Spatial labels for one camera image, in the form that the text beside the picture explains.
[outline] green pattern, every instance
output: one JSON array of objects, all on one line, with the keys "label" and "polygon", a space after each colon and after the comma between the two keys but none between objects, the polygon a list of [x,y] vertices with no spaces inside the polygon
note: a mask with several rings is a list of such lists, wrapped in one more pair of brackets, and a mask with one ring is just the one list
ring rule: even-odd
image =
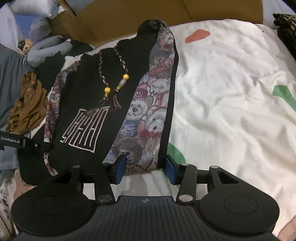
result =
[{"label": "green pattern", "polygon": [[168,143],[167,154],[170,155],[178,164],[186,163],[186,160],[183,154],[171,143]]},{"label": "green pattern", "polygon": [[296,112],[296,101],[286,85],[275,85],[272,95],[283,98]]}]

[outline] blue gripper pad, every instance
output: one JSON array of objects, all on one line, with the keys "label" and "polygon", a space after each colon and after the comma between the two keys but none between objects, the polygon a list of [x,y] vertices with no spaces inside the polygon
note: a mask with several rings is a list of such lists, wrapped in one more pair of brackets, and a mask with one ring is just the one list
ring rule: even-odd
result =
[{"label": "blue gripper pad", "polygon": [[167,157],[165,158],[165,175],[168,177],[171,184],[173,185],[176,184],[175,169],[173,164],[170,162],[170,160]]},{"label": "blue gripper pad", "polygon": [[126,172],[126,156],[123,156],[119,165],[116,167],[115,184],[119,184],[122,180],[123,175]]}]

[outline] braided cord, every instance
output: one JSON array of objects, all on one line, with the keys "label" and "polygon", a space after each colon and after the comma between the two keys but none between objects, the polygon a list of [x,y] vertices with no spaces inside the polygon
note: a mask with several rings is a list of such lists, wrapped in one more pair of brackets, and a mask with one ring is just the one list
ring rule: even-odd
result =
[{"label": "braided cord", "polygon": [[[119,61],[120,61],[121,65],[122,65],[122,67],[123,67],[125,73],[127,74],[127,73],[128,73],[128,69],[127,69],[127,67],[126,67],[126,63],[124,62],[124,60],[122,59],[121,55],[119,54],[119,52],[118,52],[116,46],[113,48],[113,50],[114,50],[116,56],[119,58]],[[103,73],[102,73],[102,65],[103,65],[103,59],[102,59],[102,52],[100,51],[100,52],[99,52],[99,75],[100,75],[100,77],[101,77],[101,79],[102,79],[104,85],[106,85],[106,86],[108,87],[109,84],[108,84],[108,82],[106,81],[106,78],[105,78],[105,76],[104,76]]]}]

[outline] brown cloth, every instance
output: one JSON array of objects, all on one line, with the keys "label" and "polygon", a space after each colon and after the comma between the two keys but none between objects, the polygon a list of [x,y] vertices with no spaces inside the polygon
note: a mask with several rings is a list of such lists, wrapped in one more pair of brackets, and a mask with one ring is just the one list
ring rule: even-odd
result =
[{"label": "brown cloth", "polygon": [[17,135],[23,135],[40,125],[48,103],[46,90],[32,71],[24,74],[21,92],[21,98],[15,101],[14,109],[7,118],[6,127],[6,131]]}]

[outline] teddy bear pattern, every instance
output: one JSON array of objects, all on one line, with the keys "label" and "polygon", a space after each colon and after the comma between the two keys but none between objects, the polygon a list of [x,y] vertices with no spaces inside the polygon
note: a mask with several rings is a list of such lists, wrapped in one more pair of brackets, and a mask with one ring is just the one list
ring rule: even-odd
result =
[{"label": "teddy bear pattern", "polygon": [[127,152],[128,174],[157,168],[174,57],[173,35],[164,26],[151,50],[149,71],[139,82],[126,118],[104,162],[113,163],[119,155]]}]

